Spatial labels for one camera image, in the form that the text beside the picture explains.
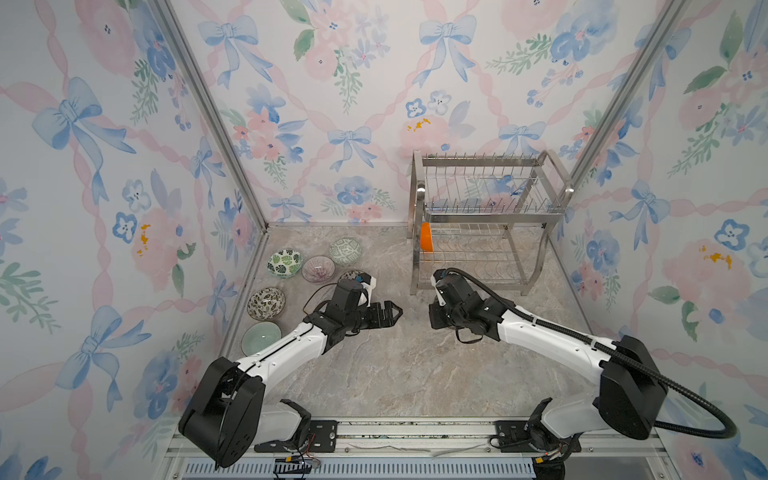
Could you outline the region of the dark patterned bowl centre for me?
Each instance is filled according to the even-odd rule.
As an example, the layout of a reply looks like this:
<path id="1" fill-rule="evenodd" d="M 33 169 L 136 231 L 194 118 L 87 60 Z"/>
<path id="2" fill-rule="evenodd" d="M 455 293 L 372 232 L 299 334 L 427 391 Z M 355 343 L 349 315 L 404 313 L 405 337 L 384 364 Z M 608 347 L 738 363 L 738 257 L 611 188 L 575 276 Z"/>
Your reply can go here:
<path id="1" fill-rule="evenodd" d="M 348 270 L 340 275 L 339 280 L 352 280 L 358 283 L 369 283 L 370 275 L 362 270 Z"/>

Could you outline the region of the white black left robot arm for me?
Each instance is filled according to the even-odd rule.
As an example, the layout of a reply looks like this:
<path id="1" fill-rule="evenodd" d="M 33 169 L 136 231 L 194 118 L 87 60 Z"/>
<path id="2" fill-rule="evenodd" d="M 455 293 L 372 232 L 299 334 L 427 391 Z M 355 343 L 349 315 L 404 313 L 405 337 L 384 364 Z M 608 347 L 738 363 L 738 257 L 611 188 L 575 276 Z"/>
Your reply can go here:
<path id="1" fill-rule="evenodd" d="M 178 432 L 227 468 L 261 445 L 301 453 L 312 416 L 296 402 L 272 405 L 265 397 L 295 370 L 364 330 L 391 328 L 403 315 L 393 301 L 374 302 L 373 278 L 341 280 L 299 325 L 275 344 L 237 361 L 214 360 L 184 410 Z"/>

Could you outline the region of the pink purple bowl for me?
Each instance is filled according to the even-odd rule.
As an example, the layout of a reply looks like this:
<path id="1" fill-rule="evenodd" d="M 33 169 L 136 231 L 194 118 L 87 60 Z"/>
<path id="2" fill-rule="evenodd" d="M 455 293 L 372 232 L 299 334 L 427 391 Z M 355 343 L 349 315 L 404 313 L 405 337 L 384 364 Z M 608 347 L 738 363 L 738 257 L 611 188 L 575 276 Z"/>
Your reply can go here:
<path id="1" fill-rule="evenodd" d="M 336 270 L 334 261 L 324 255 L 317 255 L 306 260 L 302 266 L 302 277 L 313 284 L 330 281 Z"/>

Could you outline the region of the green leaf pattern bowl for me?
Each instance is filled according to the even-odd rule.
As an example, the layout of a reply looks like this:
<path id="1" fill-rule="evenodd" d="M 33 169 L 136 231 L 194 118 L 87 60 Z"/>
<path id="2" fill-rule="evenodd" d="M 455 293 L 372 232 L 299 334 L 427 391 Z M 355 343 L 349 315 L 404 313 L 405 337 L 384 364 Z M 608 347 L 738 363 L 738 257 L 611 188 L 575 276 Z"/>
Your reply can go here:
<path id="1" fill-rule="evenodd" d="M 279 279 L 288 279 L 298 274 L 304 264 L 303 254 L 292 248 L 274 252 L 267 261 L 267 271 Z"/>

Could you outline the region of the aluminium corner post right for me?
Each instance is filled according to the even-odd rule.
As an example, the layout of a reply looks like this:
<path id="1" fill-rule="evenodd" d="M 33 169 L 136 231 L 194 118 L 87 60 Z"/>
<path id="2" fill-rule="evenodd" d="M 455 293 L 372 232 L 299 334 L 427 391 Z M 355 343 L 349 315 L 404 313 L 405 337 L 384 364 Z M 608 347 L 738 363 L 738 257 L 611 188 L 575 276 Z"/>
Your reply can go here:
<path id="1" fill-rule="evenodd" d="M 639 86 L 661 56 L 689 4 L 690 2 L 686 0 L 669 0 L 662 4 L 660 13 L 645 37 L 645 43 L 639 49 L 626 72 L 626 77 L 608 104 L 594 137 L 587 143 L 582 157 L 576 163 L 571 174 L 574 190 L 580 187 L 614 132 L 615 126 L 634 101 Z"/>

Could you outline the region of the aluminium corner post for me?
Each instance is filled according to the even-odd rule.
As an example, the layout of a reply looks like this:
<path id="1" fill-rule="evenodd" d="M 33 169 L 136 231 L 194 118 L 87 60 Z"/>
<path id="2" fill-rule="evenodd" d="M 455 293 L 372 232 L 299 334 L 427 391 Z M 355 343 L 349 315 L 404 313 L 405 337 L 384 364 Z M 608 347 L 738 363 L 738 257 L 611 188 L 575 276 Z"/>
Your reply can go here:
<path id="1" fill-rule="evenodd" d="M 157 17 L 160 29 L 166 36 L 172 53 L 180 63 L 181 72 L 188 82 L 190 92 L 202 112 L 205 124 L 209 127 L 213 139 L 223 154 L 226 165 L 234 175 L 235 184 L 244 197 L 248 211 L 255 219 L 258 231 L 261 234 L 266 234 L 268 224 L 249 183 L 247 172 L 238 159 L 234 145 L 225 131 L 215 100 L 206 84 L 203 72 L 195 59 L 172 3 L 165 0 L 149 0 L 148 4 L 152 13 Z"/>
<path id="2" fill-rule="evenodd" d="M 582 157 L 576 163 L 571 174 L 574 190 L 580 187 L 614 132 L 615 126 L 634 101 L 639 86 L 661 56 L 689 4 L 690 2 L 686 0 L 669 0 L 662 4 L 660 13 L 645 37 L 645 43 L 639 49 L 626 72 L 626 77 L 608 104 L 594 137 L 587 143 Z"/>

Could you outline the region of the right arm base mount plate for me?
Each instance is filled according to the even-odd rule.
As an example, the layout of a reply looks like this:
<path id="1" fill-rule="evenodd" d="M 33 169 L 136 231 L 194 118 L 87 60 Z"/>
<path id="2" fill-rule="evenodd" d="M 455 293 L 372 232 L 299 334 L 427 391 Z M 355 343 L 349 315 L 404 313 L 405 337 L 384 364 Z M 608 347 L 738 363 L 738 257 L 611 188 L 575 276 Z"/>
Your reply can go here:
<path id="1" fill-rule="evenodd" d="M 495 433 L 489 438 L 492 448 L 503 453 L 564 454 L 579 453 L 579 439 L 559 439 L 540 426 L 529 426 L 525 420 L 498 420 L 493 423 Z"/>

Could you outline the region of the dark speckled bowl left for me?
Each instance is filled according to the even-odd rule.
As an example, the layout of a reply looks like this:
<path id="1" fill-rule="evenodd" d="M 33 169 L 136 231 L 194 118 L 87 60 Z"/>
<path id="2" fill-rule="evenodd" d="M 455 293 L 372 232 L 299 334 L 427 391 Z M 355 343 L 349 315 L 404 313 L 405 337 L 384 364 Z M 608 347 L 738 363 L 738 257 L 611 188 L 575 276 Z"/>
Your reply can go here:
<path id="1" fill-rule="evenodd" d="M 266 287 L 252 293 L 246 304 L 246 312 L 255 321 L 270 321 L 279 316 L 286 305 L 286 296 L 277 287 Z"/>

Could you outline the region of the pale green celadon bowl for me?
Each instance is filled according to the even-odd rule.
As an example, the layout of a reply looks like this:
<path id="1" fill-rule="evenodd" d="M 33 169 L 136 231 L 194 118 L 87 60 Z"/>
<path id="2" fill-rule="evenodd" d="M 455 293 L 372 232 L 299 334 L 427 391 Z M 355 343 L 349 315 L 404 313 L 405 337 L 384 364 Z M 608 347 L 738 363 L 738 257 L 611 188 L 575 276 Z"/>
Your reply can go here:
<path id="1" fill-rule="evenodd" d="M 244 356 L 261 352 L 282 338 L 280 327 L 273 322 L 259 322 L 249 327 L 241 340 Z"/>

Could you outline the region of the stainless steel dish rack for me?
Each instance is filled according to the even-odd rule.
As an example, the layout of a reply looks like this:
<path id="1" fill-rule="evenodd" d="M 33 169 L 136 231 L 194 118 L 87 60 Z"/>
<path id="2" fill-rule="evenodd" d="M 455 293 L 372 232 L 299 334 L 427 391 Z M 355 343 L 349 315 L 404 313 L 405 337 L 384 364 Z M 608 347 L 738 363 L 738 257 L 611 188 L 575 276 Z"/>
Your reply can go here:
<path id="1" fill-rule="evenodd" d="M 527 295 L 545 264 L 547 243 L 574 194 L 557 154 L 412 155 L 408 237 L 410 291 L 431 286 L 438 269 L 455 267 L 490 287 Z M 431 224 L 434 251 L 420 248 Z"/>

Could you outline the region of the green geometric pattern bowl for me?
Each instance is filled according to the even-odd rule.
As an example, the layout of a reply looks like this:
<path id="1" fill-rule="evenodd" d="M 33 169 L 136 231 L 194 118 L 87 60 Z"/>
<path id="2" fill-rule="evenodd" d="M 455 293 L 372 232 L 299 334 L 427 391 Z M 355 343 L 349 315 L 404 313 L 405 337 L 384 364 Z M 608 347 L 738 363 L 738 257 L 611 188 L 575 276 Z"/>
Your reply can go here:
<path id="1" fill-rule="evenodd" d="M 346 267 L 355 264 L 360 260 L 362 254 L 362 245 L 354 238 L 340 238 L 329 246 L 329 257 L 339 266 Z"/>

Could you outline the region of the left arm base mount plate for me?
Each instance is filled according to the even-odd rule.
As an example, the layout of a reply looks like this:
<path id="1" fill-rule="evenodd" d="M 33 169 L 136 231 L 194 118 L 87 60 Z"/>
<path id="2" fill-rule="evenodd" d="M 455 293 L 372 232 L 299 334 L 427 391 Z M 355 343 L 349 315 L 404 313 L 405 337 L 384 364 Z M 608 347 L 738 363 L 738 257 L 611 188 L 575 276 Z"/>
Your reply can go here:
<path id="1" fill-rule="evenodd" d="M 339 422 L 336 420 L 310 420 L 297 437 L 285 441 L 271 441 L 254 446 L 255 453 L 334 453 L 338 439 Z"/>

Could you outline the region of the orange white bowl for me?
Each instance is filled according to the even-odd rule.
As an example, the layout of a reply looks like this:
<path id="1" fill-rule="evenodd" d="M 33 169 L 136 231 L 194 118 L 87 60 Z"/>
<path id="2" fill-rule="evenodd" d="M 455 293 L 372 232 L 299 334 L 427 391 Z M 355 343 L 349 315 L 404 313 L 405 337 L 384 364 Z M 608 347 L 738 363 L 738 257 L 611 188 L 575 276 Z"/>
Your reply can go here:
<path id="1" fill-rule="evenodd" d="M 421 224 L 419 244 L 421 250 L 424 252 L 432 253 L 434 251 L 431 224 L 428 222 L 423 222 Z"/>

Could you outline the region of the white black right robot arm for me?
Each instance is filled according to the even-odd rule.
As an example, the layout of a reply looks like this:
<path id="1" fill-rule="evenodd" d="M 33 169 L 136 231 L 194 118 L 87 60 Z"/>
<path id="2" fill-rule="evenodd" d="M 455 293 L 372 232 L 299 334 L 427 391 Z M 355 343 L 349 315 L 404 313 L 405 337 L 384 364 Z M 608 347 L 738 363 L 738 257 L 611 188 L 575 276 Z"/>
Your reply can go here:
<path id="1" fill-rule="evenodd" d="M 627 438 L 650 436 L 668 389 L 645 345 L 593 337 L 547 321 L 514 302 L 493 296 L 457 271 L 437 270 L 431 283 L 433 329 L 468 329 L 497 342 L 524 347 L 556 361 L 592 384 L 559 401 L 542 400 L 524 427 L 536 450 L 553 450 L 577 434 L 611 429 Z"/>

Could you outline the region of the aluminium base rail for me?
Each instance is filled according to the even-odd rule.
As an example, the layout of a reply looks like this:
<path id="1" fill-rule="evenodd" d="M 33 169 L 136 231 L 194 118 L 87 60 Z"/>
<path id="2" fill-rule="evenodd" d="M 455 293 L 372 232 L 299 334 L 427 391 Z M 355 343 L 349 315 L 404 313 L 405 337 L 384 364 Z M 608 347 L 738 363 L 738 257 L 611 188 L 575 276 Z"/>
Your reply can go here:
<path id="1" fill-rule="evenodd" d="M 348 417 L 303 454 L 254 449 L 217 468 L 191 442 L 175 435 L 158 479 L 678 479 L 657 434 L 626 439 L 608 431 L 580 437 L 559 467 L 535 463 L 537 453 L 504 453 L 491 446 L 490 417 Z"/>

